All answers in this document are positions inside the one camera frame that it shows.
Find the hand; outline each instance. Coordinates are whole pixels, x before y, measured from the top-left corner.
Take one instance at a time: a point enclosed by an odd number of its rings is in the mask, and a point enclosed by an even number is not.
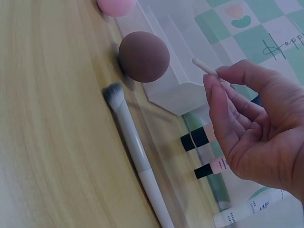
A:
[[[215,136],[232,171],[304,201],[304,90],[247,60],[217,72],[232,84],[258,92],[264,106],[216,77],[204,76]]]

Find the lip gloss tube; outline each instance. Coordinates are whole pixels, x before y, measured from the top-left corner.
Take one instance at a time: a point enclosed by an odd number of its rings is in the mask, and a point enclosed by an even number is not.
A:
[[[213,125],[209,123],[180,138],[185,151],[191,151],[203,145],[216,141]]]
[[[197,179],[201,179],[203,177],[207,177],[211,174],[219,174],[229,167],[227,159],[223,157],[216,158],[212,160],[207,165],[204,165],[194,171]]]

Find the beauty blender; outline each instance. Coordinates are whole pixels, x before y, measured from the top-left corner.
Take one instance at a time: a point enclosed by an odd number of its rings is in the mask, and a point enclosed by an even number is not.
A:
[[[170,64],[165,43],[148,32],[133,32],[126,36],[120,44],[118,57],[123,71],[142,83],[159,79]]]
[[[136,5],[137,0],[97,0],[99,9],[111,17],[127,15]]]

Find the white acrylic stand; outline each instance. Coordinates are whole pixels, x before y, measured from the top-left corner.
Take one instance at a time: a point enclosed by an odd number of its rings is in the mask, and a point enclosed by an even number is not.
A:
[[[157,8],[155,4],[149,5],[141,0],[130,14],[116,21],[123,37],[131,32],[146,31],[167,45],[171,56],[167,72],[157,81],[143,84],[143,87],[149,101],[176,115],[183,115],[207,102],[202,81],[204,73],[191,60],[199,58],[213,69],[220,67],[221,62],[196,24],[190,4],[181,5],[187,10],[183,19],[176,21],[173,20],[176,13],[182,11],[179,7],[175,11],[171,8],[165,15],[153,12]]]

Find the cotton swab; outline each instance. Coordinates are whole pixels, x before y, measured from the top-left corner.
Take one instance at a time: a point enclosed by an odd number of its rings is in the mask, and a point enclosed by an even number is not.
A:
[[[197,58],[192,59],[192,63],[196,65],[198,68],[202,69],[205,71],[208,75],[214,75],[218,77],[218,73],[215,70],[212,70],[209,66],[204,64],[202,61],[200,61]]]

